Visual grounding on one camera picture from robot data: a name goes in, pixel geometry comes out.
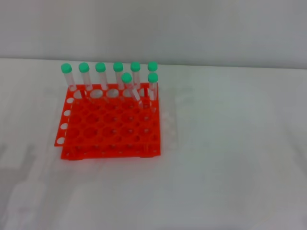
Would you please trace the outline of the orange plastic test tube rack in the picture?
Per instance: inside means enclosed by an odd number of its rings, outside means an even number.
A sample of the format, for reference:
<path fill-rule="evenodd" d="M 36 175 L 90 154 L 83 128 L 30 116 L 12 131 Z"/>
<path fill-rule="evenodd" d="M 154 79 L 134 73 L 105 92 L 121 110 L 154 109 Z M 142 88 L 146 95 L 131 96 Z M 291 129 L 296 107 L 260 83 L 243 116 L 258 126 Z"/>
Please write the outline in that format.
<path fill-rule="evenodd" d="M 159 102 L 150 102 L 148 83 L 141 83 L 143 108 L 128 93 L 109 84 L 67 90 L 54 146 L 63 160 L 151 158 L 161 154 Z"/>

